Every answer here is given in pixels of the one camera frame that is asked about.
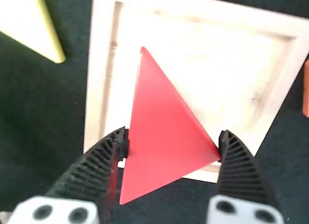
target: orange block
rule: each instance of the orange block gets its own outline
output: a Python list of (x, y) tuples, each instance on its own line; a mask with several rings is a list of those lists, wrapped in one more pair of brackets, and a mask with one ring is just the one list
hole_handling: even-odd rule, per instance
[(303, 113), (309, 118), (309, 60), (305, 62), (304, 66)]

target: ribbed gripper pad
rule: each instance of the ribbed gripper pad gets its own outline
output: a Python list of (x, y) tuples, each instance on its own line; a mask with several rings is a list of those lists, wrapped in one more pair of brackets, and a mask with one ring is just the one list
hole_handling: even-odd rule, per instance
[(278, 208), (271, 186), (244, 143), (232, 132), (222, 131), (219, 137), (221, 170), (218, 193)]

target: yellow block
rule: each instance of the yellow block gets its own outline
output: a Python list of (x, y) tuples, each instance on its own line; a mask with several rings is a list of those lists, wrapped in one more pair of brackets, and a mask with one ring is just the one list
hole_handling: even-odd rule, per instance
[(65, 61), (44, 0), (0, 0), (0, 31), (55, 63)]

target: wooden frame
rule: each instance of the wooden frame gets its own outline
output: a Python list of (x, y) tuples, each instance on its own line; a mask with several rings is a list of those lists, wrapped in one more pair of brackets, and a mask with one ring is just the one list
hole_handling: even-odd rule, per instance
[[(181, 35), (190, 38), (181, 39), (182, 45), (173, 48), (177, 32), (171, 32), (171, 29), (182, 30)], [(202, 36), (205, 32), (207, 41)], [(123, 125), (129, 127), (139, 51), (141, 46), (149, 46), (148, 50), (213, 140), (219, 136), (220, 128), (228, 128), (255, 155), (306, 59), (308, 33), (309, 21), (306, 19), (218, 0), (93, 0), (84, 151), (110, 131)], [(227, 52), (222, 57), (222, 50), (232, 50), (232, 53)], [(181, 54), (185, 54), (185, 60), (175, 65)], [(209, 63), (210, 56), (218, 58)], [(172, 69), (185, 72), (182, 65), (188, 62), (198, 69), (203, 64), (211, 69), (216, 67), (216, 62), (223, 64), (226, 57), (229, 59), (218, 69), (220, 73), (215, 75), (215, 70), (206, 70), (205, 73), (208, 81), (220, 85), (211, 84), (215, 86), (213, 94), (216, 99), (221, 100), (213, 102), (214, 97), (208, 93), (206, 100), (212, 103), (199, 104), (196, 99), (191, 103), (192, 97), (202, 101), (204, 94), (186, 95), (186, 91), (181, 90), (193, 87), (194, 79), (188, 79), (191, 80), (189, 86), (182, 86), (178, 81), (185, 76)], [(244, 69), (253, 73), (246, 74)], [(202, 70), (194, 73), (196, 79), (203, 78)], [(253, 83), (243, 84), (250, 81), (252, 75)], [(241, 85), (237, 83), (237, 86), (224, 88), (225, 83), (229, 83), (228, 80), (222, 81), (224, 78), (238, 80)], [(238, 107), (233, 107), (234, 103), (228, 96), (224, 97), (230, 89), (233, 93), (230, 92), (229, 96), (237, 101)], [(219, 109), (223, 101), (226, 115)], [(208, 106), (212, 104), (215, 104), (212, 112), (220, 119), (218, 125), (216, 120), (210, 124), (203, 119), (203, 112), (200, 112), (209, 112)], [(237, 117), (242, 122), (240, 127), (236, 123)], [(216, 182), (219, 170), (220, 164), (214, 163), (186, 177)]]

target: wooden edge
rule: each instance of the wooden edge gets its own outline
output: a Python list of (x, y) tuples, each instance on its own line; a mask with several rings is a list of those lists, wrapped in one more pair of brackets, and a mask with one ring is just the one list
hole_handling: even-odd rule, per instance
[(222, 0), (117, 0), (122, 3), (138, 4), (146, 8), (176, 10), (181, 14), (211, 14), (210, 20), (220, 20), (226, 24), (250, 26), (282, 36), (295, 37), (306, 34), (309, 29), (307, 19), (289, 14), (268, 11)]
[(114, 0), (93, 0), (88, 75), (87, 95), (85, 109), (84, 152), (102, 138), (107, 104), (106, 78), (107, 65), (110, 53)]
[(289, 44), (289, 54), (279, 70), (273, 88), (269, 91), (268, 96), (273, 99), (267, 99), (263, 107), (264, 112), (261, 114), (254, 127), (250, 130), (251, 135), (248, 135), (251, 136), (248, 142), (254, 143), (254, 145), (250, 146), (246, 144), (246, 141), (243, 141), (249, 148), (252, 155), (256, 155), (259, 150), (259, 146), (266, 137), (261, 130), (264, 128), (269, 130), (281, 105), (284, 102), (286, 95), (292, 87), (293, 82), (303, 65), (303, 62), (308, 55), (308, 46), (308, 35), (300, 35), (291, 40)]
[(309, 118), (309, 60), (304, 65), (303, 114)]

